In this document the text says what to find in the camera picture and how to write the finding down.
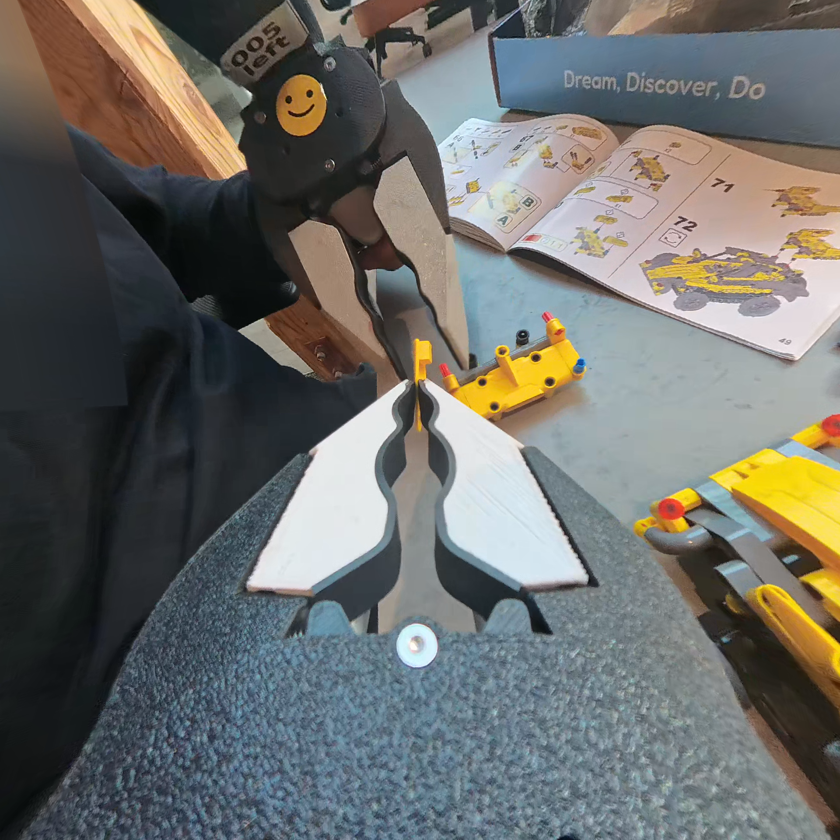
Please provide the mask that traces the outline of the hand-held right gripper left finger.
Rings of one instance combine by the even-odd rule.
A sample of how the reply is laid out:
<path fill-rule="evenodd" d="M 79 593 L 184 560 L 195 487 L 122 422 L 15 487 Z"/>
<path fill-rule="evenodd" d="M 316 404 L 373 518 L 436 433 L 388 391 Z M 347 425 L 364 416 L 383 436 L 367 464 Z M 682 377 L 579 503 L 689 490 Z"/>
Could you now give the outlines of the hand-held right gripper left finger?
<path fill-rule="evenodd" d="M 393 486 L 406 467 L 415 387 L 394 386 L 309 454 L 247 591 L 336 602 L 347 617 L 394 587 L 401 542 Z"/>

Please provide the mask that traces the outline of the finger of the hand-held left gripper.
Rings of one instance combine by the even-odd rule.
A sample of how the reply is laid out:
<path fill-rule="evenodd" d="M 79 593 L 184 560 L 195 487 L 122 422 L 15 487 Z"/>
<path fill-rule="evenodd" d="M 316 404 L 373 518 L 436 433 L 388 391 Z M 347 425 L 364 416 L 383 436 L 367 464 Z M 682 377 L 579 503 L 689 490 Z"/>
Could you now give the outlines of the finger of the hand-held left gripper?
<path fill-rule="evenodd" d="M 360 268 L 347 238 L 334 226 L 308 220 L 289 238 L 311 288 L 304 294 L 324 327 L 314 353 L 325 355 L 334 374 L 366 363 L 378 382 L 402 382 L 403 364 L 385 334 L 376 300 L 376 271 Z"/>
<path fill-rule="evenodd" d="M 416 294 L 462 370 L 469 368 L 469 330 L 455 239 L 445 231 L 408 156 L 384 169 L 374 210 L 396 253 L 413 273 Z"/>

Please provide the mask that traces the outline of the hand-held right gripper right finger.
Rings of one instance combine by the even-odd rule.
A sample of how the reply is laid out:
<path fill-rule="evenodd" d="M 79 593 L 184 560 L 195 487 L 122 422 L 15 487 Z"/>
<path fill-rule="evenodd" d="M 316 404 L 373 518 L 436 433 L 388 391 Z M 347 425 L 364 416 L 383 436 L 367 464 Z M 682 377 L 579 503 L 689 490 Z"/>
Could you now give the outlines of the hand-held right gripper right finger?
<path fill-rule="evenodd" d="M 500 601 L 589 585 L 519 441 L 433 382 L 419 383 L 418 402 L 441 485 L 434 557 L 446 592 L 489 615 Z"/>

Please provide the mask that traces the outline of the yellow curved panel brick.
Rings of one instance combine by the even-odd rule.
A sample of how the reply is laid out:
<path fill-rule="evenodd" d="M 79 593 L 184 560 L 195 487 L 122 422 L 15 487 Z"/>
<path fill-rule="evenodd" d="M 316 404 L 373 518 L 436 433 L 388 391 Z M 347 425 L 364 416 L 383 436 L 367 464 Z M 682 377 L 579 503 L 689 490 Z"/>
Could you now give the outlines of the yellow curved panel brick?
<path fill-rule="evenodd" d="M 420 384 L 427 379 L 427 367 L 433 361 L 433 347 L 428 340 L 413 340 L 413 381 L 415 396 L 414 422 L 418 432 L 424 429 L 422 419 L 420 395 Z"/>

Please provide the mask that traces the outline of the small yellow brick assembly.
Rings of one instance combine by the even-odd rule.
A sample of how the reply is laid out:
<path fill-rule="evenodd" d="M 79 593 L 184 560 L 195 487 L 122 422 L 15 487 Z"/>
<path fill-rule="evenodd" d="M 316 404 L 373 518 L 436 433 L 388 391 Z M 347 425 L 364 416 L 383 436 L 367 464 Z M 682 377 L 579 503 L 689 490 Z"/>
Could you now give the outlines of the small yellow brick assembly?
<path fill-rule="evenodd" d="M 521 330 L 515 348 L 498 345 L 491 362 L 462 377 L 441 363 L 438 369 L 446 392 L 485 419 L 496 421 L 548 400 L 583 379 L 587 363 L 575 350 L 561 320 L 549 311 L 542 314 L 542 320 L 543 339 L 523 341 Z"/>

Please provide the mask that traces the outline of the yellow brick vehicle model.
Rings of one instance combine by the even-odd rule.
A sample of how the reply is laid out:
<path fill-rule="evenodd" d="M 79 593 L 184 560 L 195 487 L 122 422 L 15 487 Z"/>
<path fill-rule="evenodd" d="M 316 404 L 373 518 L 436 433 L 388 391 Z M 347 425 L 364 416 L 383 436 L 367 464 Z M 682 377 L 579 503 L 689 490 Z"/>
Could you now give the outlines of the yellow brick vehicle model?
<path fill-rule="evenodd" d="M 839 806 L 839 419 L 655 500 L 633 530 L 677 558 L 700 624 L 826 805 Z"/>

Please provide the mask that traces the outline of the person's left forearm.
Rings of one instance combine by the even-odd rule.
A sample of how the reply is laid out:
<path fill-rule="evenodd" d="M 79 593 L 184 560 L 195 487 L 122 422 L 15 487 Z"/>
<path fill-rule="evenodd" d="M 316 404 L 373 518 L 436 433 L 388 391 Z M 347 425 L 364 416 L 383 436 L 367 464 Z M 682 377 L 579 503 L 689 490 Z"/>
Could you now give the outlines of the person's left forearm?
<path fill-rule="evenodd" d="M 80 173 L 116 207 L 185 299 L 241 329 L 294 305 L 299 291 L 259 226 L 249 175 L 178 175 L 121 160 L 66 123 Z"/>

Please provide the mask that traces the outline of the office chair base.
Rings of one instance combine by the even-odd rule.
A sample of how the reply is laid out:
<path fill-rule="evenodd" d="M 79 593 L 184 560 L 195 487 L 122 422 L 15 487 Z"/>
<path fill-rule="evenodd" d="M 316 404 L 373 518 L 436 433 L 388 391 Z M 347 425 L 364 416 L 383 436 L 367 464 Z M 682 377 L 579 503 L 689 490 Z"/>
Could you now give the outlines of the office chair base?
<path fill-rule="evenodd" d="M 411 27 L 398 25 L 399 21 L 424 10 L 428 4 L 426 1 L 351 1 L 353 19 L 366 48 L 376 59 L 378 73 L 382 73 L 382 62 L 389 45 L 420 45 L 424 57 L 432 54 L 424 36 L 418 35 Z"/>

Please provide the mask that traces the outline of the instruction booklet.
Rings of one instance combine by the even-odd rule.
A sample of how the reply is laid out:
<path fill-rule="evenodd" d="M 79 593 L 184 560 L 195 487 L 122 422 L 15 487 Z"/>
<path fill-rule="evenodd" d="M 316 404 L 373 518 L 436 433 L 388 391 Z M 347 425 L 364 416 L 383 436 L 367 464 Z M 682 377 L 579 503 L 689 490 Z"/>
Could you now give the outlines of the instruction booklet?
<path fill-rule="evenodd" d="M 453 230 L 791 361 L 839 313 L 839 177 L 654 125 L 468 119 L 437 147 Z"/>

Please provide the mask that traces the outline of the blue cardboard box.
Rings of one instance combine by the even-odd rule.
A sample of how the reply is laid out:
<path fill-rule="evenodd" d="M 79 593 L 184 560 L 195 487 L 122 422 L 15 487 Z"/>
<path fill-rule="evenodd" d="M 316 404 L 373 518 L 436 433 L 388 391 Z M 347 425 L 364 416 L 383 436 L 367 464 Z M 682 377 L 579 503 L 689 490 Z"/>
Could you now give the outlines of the blue cardboard box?
<path fill-rule="evenodd" d="M 488 35 L 498 104 L 838 148 L 839 26 L 704 35 Z"/>

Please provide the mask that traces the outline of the crumpled plastic bag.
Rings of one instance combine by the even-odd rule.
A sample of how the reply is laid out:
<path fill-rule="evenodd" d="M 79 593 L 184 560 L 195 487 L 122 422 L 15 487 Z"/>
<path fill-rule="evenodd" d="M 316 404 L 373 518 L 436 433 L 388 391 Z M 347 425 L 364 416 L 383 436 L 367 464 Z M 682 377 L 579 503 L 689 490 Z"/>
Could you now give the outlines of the crumpled plastic bag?
<path fill-rule="evenodd" d="M 704 35 L 839 26 L 838 1 L 527 1 L 528 37 Z"/>

